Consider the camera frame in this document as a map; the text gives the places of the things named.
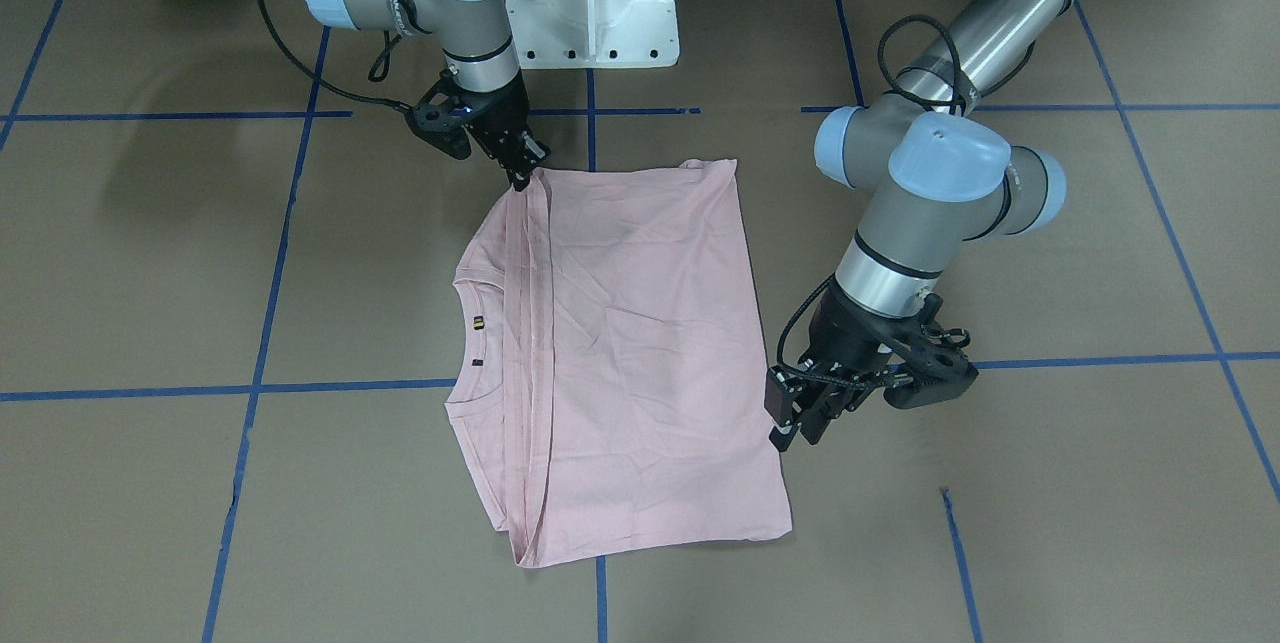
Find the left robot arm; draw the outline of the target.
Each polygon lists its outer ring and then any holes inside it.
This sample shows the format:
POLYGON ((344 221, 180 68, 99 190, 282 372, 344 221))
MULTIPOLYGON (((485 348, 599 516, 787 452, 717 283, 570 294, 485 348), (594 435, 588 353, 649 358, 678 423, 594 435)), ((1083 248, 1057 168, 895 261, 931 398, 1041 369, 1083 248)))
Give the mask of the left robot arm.
POLYGON ((1079 1, 970 0, 951 22, 904 17, 877 45, 884 92, 826 115, 815 165, 868 205, 835 272, 799 307, 809 323, 797 359, 785 347, 799 314, 780 334, 765 384, 778 451, 819 443, 876 395, 919 409, 977 380, 969 330, 941 322, 940 283, 964 246, 1046 227, 1068 197, 1055 156, 1014 143, 979 110, 1079 1))

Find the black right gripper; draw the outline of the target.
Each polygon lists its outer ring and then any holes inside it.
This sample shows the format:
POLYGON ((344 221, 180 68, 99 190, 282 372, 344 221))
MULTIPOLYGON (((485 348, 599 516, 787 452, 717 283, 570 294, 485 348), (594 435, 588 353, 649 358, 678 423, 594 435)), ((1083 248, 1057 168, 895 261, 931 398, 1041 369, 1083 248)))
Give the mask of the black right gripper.
POLYGON ((522 76, 490 92, 462 90, 462 100, 472 110, 466 131, 495 160, 515 192, 524 192, 532 173, 549 158, 549 149, 532 137, 529 128, 529 95, 522 76))

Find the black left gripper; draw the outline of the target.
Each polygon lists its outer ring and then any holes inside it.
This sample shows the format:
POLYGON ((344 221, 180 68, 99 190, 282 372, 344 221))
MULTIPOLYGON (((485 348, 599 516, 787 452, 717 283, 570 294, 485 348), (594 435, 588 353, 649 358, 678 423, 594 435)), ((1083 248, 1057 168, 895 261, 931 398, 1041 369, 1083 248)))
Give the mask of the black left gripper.
POLYGON ((901 389, 925 384, 925 378, 902 362, 887 373, 895 351, 888 332, 916 330, 925 311, 916 301, 911 316, 884 318, 849 298, 836 283, 822 282, 808 327, 809 346, 800 359, 805 375, 773 365, 767 373, 765 410, 774 423, 769 442, 786 452, 803 438, 818 444, 829 424, 861 406, 877 387, 901 389))

